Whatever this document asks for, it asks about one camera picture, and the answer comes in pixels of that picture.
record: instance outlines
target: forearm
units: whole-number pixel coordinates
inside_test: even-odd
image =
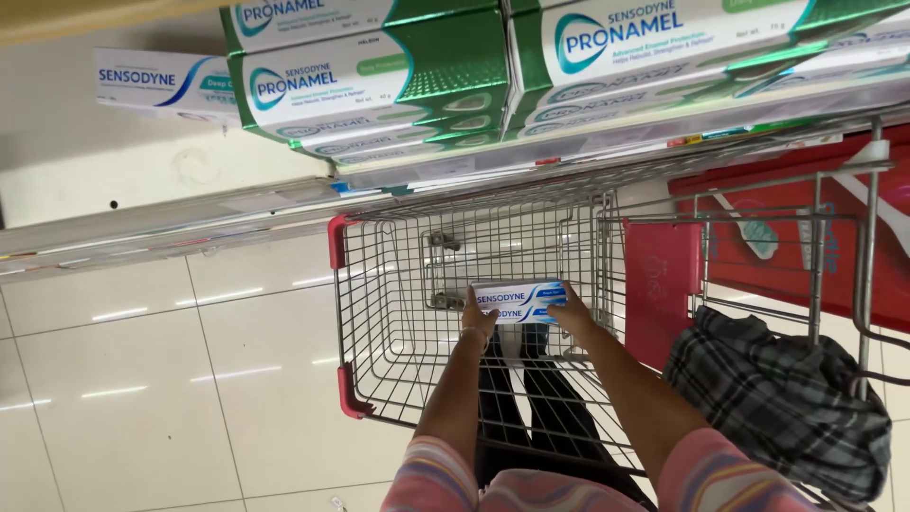
[[[657,488],[663,464],[676,444],[710,425],[606,330],[592,326],[582,336],[622,429]]]
[[[414,436],[432,435],[445,441],[474,466],[477,444],[477,403],[480,357],[486,338],[477,329],[461,333],[439,383],[424,407]]]

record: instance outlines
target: black pants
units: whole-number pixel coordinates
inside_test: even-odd
[[[538,469],[612,487],[644,508],[656,511],[651,500],[598,442],[600,437],[594,419],[584,404],[564,400],[581,400],[581,397],[562,372],[551,361],[537,360],[545,351],[547,332],[548,327],[543,323],[522,325],[524,387],[531,402],[531,428],[534,429],[530,437],[522,427],[509,368],[502,359],[499,333],[493,334],[483,355],[479,382],[480,424],[474,455],[478,485],[484,488],[504,469]],[[484,441],[510,446],[489,445]],[[568,460],[564,456],[584,460]]]

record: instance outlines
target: pink striped sleeve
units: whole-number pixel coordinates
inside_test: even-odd
[[[720,432],[688,434],[657,485],[661,512],[806,512],[817,508],[777,472],[749,460]]]
[[[415,437],[382,502],[382,512],[470,512],[477,508],[474,473],[451,446],[436,437]]]

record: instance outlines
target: plaid bag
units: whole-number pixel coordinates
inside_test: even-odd
[[[663,379],[752,460],[855,503],[876,499],[891,459],[891,419],[869,388],[847,391],[859,370],[819,336],[776,338],[762,320],[702,306],[673,344]]]

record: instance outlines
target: striped shirt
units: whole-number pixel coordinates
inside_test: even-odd
[[[710,428],[688,434],[670,453],[657,488],[662,512],[817,510],[776,472],[750,461]],[[530,469],[500,472],[483,491],[445,442],[416,437],[381,512],[645,512],[607,486]]]

